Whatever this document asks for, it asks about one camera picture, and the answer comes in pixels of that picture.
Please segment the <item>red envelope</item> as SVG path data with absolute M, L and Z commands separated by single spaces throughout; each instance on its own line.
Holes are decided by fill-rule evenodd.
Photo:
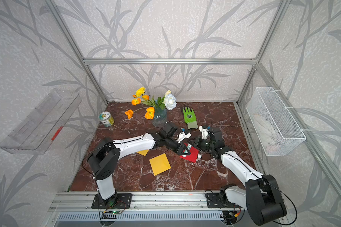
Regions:
M 181 159 L 188 160 L 192 163 L 196 163 L 198 158 L 199 151 L 192 146 L 191 150 L 189 150 L 189 155 L 180 156 Z

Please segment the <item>yellow envelope front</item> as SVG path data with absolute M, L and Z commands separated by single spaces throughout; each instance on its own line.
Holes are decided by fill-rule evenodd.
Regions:
M 151 164 L 154 176 L 171 169 L 171 166 L 165 153 L 150 159 L 149 162 Z

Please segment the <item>yellow envelope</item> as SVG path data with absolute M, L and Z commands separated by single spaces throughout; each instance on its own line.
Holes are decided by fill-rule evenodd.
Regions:
M 140 155 L 146 156 L 148 152 L 149 152 L 149 150 L 147 149 L 147 150 L 138 151 L 137 153 Z
M 151 164 L 154 176 L 171 169 L 171 166 L 165 153 L 150 159 L 149 162 Z

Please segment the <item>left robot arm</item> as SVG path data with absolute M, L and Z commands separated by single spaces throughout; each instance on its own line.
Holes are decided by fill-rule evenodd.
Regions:
M 180 134 L 175 139 L 173 136 L 178 130 L 179 128 L 174 123 L 169 122 L 159 131 L 147 132 L 141 136 L 123 140 L 102 139 L 87 158 L 87 163 L 95 177 L 101 199 L 108 201 L 116 198 L 112 174 L 117 167 L 118 161 L 125 156 L 163 146 L 177 155 L 190 155 L 187 145 L 182 141 L 188 139 L 191 133 L 188 129 L 180 129 Z

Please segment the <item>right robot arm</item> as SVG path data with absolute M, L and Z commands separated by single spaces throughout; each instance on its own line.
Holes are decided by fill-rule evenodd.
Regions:
M 220 160 L 244 185 L 244 189 L 226 186 L 220 190 L 220 200 L 224 205 L 233 203 L 245 208 L 257 226 L 286 216 L 282 192 L 272 175 L 258 172 L 226 146 L 219 128 L 201 126 L 199 131 L 201 135 L 190 141 L 190 144 Z

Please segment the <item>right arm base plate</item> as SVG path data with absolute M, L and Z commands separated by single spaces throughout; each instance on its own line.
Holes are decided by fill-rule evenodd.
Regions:
M 243 208 L 236 203 L 230 202 L 227 199 L 225 192 L 214 193 L 211 190 L 205 190 L 204 196 L 208 208 Z

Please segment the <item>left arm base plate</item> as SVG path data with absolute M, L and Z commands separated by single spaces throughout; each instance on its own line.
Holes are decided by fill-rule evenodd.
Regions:
M 93 199 L 92 209 L 129 209 L 132 200 L 132 194 L 115 193 L 108 199 L 103 199 L 99 193 L 97 193 Z

